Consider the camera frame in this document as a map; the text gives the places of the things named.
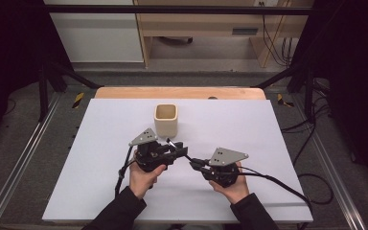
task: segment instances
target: wire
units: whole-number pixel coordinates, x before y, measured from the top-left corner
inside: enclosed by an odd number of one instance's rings
[[[189,161],[191,161],[191,162],[193,162],[193,163],[197,163],[193,158],[191,158],[190,156],[188,156],[188,155],[185,155],[185,157],[189,160]]]
[[[125,172],[127,171],[127,167],[132,164],[135,161],[131,161],[129,163],[130,153],[132,152],[133,147],[129,147],[129,150],[127,151],[126,160],[124,166],[118,171],[119,178],[118,183],[115,186],[115,197],[119,194],[119,191],[121,190],[122,180],[125,178]]]
[[[16,108],[16,101],[13,99],[8,99],[8,101],[13,102],[13,106],[11,107],[11,109],[9,109],[4,115],[8,115],[10,114],[15,108]]]
[[[328,107],[329,106],[325,104],[325,105],[322,105],[320,108],[318,108],[318,110],[316,112],[314,112],[314,118],[316,118],[316,119],[319,118],[320,116],[318,116],[317,114],[319,112],[321,112],[323,109],[328,108]],[[283,133],[287,133],[287,131],[292,130],[292,129],[295,129],[295,128],[298,128],[298,127],[301,127],[303,124],[308,123],[309,121],[310,121],[310,119],[307,119],[307,120],[304,120],[303,122],[301,122],[301,123],[299,123],[297,125],[290,126],[290,127],[284,127],[284,128],[281,129],[281,131]]]
[[[291,59],[292,57],[290,56],[291,54],[291,46],[292,46],[292,37],[289,38],[288,41],[288,49],[287,49],[287,54],[285,55],[285,50],[286,50],[286,41],[287,41],[287,37],[283,38],[283,44],[282,44],[282,59],[283,61],[286,62],[286,66],[287,68],[289,68],[290,64],[291,64]]]
[[[281,66],[285,66],[285,62],[280,58],[279,54],[277,53],[276,47],[274,46],[274,43],[271,40],[270,34],[268,34],[267,28],[265,27],[265,16],[262,15],[262,18],[263,18],[263,42],[264,42],[264,45],[265,45],[265,47],[267,47],[268,51],[273,56],[273,58],[276,61],[276,63],[279,64],[279,65],[281,65]],[[279,61],[277,60],[276,56],[274,56],[273,52],[271,51],[270,47],[267,45],[267,42],[265,41],[265,34],[267,34],[268,39],[271,42],[271,47],[273,47],[273,50],[276,53],[277,58],[280,59],[283,63],[279,63]]]
[[[297,156],[295,156],[294,160],[292,161],[292,166],[294,166],[294,167],[295,167],[295,165],[297,164],[297,160],[298,160],[298,158],[300,158],[301,153],[303,153],[304,148],[306,147],[307,143],[309,142],[309,140],[310,140],[310,138],[312,137],[312,135],[313,135],[313,133],[314,133],[314,132],[315,132],[315,125],[313,125],[313,127],[312,127],[312,131],[311,131],[311,133],[310,133],[309,137],[308,137],[308,138],[307,138],[307,140],[304,142],[303,146],[302,146],[302,147],[300,148],[300,150],[298,151]]]
[[[284,131],[283,133],[300,133],[300,132],[303,132],[303,131],[310,130],[312,128],[313,128],[313,126],[309,126],[309,127],[304,128],[304,129],[300,129],[300,130],[296,130],[296,131]]]
[[[286,185],[285,183],[283,183],[282,181],[280,181],[279,179],[277,179],[276,177],[273,177],[271,175],[264,175],[264,174],[255,173],[255,172],[216,172],[216,175],[251,175],[251,176],[258,176],[258,177],[265,178],[267,180],[270,180],[270,181],[276,183],[277,185],[279,185],[280,187],[282,187],[285,190],[289,191],[290,193],[300,197],[302,200],[304,200],[304,202],[307,203],[307,206],[309,207],[310,212],[312,213],[312,205],[311,205],[311,202],[308,198],[306,198],[304,195],[298,193],[297,191],[291,189],[288,185]]]
[[[318,103],[320,100],[327,100],[327,97],[320,97],[320,98],[317,98],[317,99],[313,102],[313,104]]]
[[[313,173],[301,173],[299,175],[297,175],[298,178],[301,178],[301,177],[304,177],[304,176],[312,176],[312,177],[315,177],[315,178],[318,178],[320,180],[322,180],[322,182],[324,182],[328,189],[330,190],[330,194],[331,194],[331,197],[325,201],[316,201],[316,200],[310,200],[311,203],[314,203],[314,204],[319,204],[319,205],[327,205],[327,204],[330,204],[333,200],[334,200],[334,190],[333,188],[331,187],[330,183],[328,183],[327,180],[325,180],[324,178],[322,178],[321,176],[317,175],[317,174],[313,174]]]
[[[249,171],[251,171],[251,172],[253,172],[253,173],[255,173],[255,174],[261,174],[261,173],[259,173],[259,172],[256,172],[256,171],[254,171],[254,170],[251,170],[251,169],[246,168],[246,167],[243,167],[243,166],[240,166],[240,167],[238,167],[238,168],[241,168],[241,169],[244,169],[244,170],[249,170]]]

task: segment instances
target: metal frame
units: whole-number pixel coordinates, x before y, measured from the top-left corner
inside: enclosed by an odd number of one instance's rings
[[[324,10],[316,10],[312,8],[262,8],[262,7],[200,7],[200,6],[99,6],[99,5],[46,5],[46,6],[27,6],[31,11],[45,11],[54,13],[201,13],[201,14],[264,14],[264,15],[320,15],[325,13]],[[266,88],[272,82],[290,76],[300,69],[300,64],[296,63],[280,73],[272,80],[263,82],[258,87]],[[13,168],[10,177],[0,192],[0,217],[2,216],[12,194],[19,183],[23,172],[26,170],[29,161],[35,153],[35,149],[57,108],[60,94],[56,93],[50,103],[50,110],[44,120],[38,123],[34,134],[29,143],[24,148],[18,162]],[[331,159],[323,147],[319,136],[315,133],[313,137],[315,147],[318,149],[318,158],[321,165],[330,179],[330,183],[335,191],[335,196],[339,201],[342,211],[348,221],[351,229],[365,229],[364,223],[353,203],[348,191],[346,190],[340,176],[338,175]]]
[[[11,171],[8,180],[6,181],[4,187],[0,192],[0,218],[5,211],[11,197],[17,187],[17,184],[20,182],[22,178],[23,172],[26,171],[30,160],[32,159],[35,149],[37,148],[38,143],[40,142],[41,137],[43,136],[47,126],[49,125],[53,114],[56,111],[58,106],[58,102],[61,98],[61,93],[55,93],[51,102],[50,102],[50,109],[48,110],[47,116],[41,122],[39,122],[34,129],[34,133],[32,137],[29,139],[28,144],[23,149],[22,154],[20,155],[19,159],[16,162],[13,170]]]
[[[301,116],[306,119],[307,117],[305,116],[302,99],[300,97],[295,97],[294,95],[292,95],[292,98],[295,101]],[[321,138],[317,132],[315,132],[312,136],[312,145],[316,149],[315,152],[317,154],[318,160],[333,188],[334,195],[339,202],[339,206],[342,209],[343,215],[345,216],[349,226],[354,230],[366,229],[366,226],[364,225],[354,201],[346,189],[342,178],[337,172],[336,167],[334,166],[334,163],[332,162],[327,150],[322,144]]]

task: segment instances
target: white tabletop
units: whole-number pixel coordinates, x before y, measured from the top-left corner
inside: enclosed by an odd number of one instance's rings
[[[155,130],[157,104],[178,106],[178,134],[190,157],[211,158],[217,147],[249,154],[242,165],[274,176],[302,193],[270,101],[93,99],[43,215],[55,222],[86,221],[114,198],[118,170],[128,143],[142,131]],[[121,190],[128,184],[128,171]],[[312,221],[303,200],[266,179],[247,176],[278,222]],[[214,192],[189,161],[178,158],[145,196],[148,207],[138,221],[235,222],[226,198]]]

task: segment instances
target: dark floor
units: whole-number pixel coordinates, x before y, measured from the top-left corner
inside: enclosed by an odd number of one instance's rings
[[[115,73],[81,72],[89,79],[106,85],[196,85],[196,86],[250,86],[261,82],[273,72],[263,71],[248,73],[243,71],[202,72],[199,69],[193,73],[183,72],[135,72]],[[0,229],[78,229],[80,224],[55,225],[41,220],[50,193],[53,191],[59,173],[73,144],[73,136],[78,132],[83,114],[89,99],[94,97],[95,90],[76,85],[68,80],[69,87],[61,93],[58,108],[39,140],[39,144],[24,171],[16,190],[12,194],[5,211],[0,217]],[[84,92],[84,97],[78,108],[72,108],[78,93]],[[297,106],[302,102],[302,94],[289,95],[281,86],[269,87],[266,96],[272,101],[280,127],[291,127],[304,120]],[[278,104],[278,93],[282,93],[286,103],[295,106]],[[35,130],[39,117],[37,84],[31,84],[10,96],[9,114],[3,117],[0,126],[0,191],[10,176],[20,154],[27,145]],[[319,100],[316,108],[326,104]],[[368,229],[368,169],[352,163],[350,151],[329,111],[317,119],[316,134],[332,159],[358,213]],[[299,149],[309,136],[305,126],[297,128],[293,133],[284,133],[290,158],[294,159]],[[318,149],[312,140],[306,145],[299,157],[295,170],[300,173],[315,173],[327,178],[327,174],[318,159]],[[300,179],[305,194],[312,200],[325,201],[330,197],[327,186],[315,177]],[[330,204],[313,204],[314,222],[308,229],[364,229],[350,226],[346,214],[341,209],[343,200],[336,198]],[[283,229],[296,229],[295,225],[281,225]]]

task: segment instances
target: human hand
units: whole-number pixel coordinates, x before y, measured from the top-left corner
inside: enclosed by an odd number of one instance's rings
[[[236,164],[238,167],[242,165],[241,162],[237,162]],[[214,191],[226,196],[226,198],[232,204],[238,203],[239,201],[241,201],[241,199],[249,195],[249,188],[247,187],[246,176],[244,175],[238,175],[238,178],[235,184],[227,188],[223,188],[222,186],[220,186],[218,183],[216,183],[213,180],[210,180],[209,183],[214,188]]]
[[[129,188],[138,197],[143,199],[146,192],[154,183],[157,182],[157,176],[159,176],[167,166],[161,165],[154,169],[152,172],[144,172],[140,169],[136,162],[133,162],[130,166],[130,179]]]

